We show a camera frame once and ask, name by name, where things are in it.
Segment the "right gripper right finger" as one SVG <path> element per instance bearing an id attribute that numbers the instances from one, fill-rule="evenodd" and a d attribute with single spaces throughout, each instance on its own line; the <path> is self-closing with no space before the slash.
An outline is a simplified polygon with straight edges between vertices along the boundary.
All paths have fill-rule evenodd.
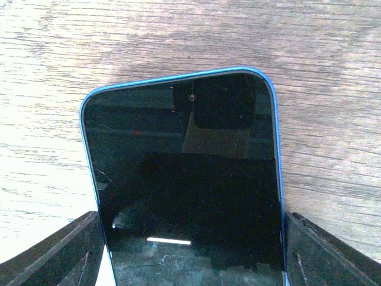
<path id="1" fill-rule="evenodd" d="M 285 214 L 289 285 L 380 285 L 380 263 L 296 212 Z"/>

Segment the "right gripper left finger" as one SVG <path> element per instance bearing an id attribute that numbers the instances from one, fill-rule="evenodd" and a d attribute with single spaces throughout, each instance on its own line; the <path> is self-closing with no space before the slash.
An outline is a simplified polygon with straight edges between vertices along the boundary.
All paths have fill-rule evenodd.
<path id="1" fill-rule="evenodd" d="M 1 285 L 95 285 L 103 251 L 101 220 L 90 211 L 1 263 Z"/>

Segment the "blue phone black screen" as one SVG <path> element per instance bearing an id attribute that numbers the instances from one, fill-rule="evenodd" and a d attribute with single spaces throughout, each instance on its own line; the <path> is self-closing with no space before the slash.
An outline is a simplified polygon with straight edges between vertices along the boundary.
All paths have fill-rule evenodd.
<path id="1" fill-rule="evenodd" d="M 276 96 L 252 67 L 104 86 L 80 125 L 115 285 L 287 285 Z"/>

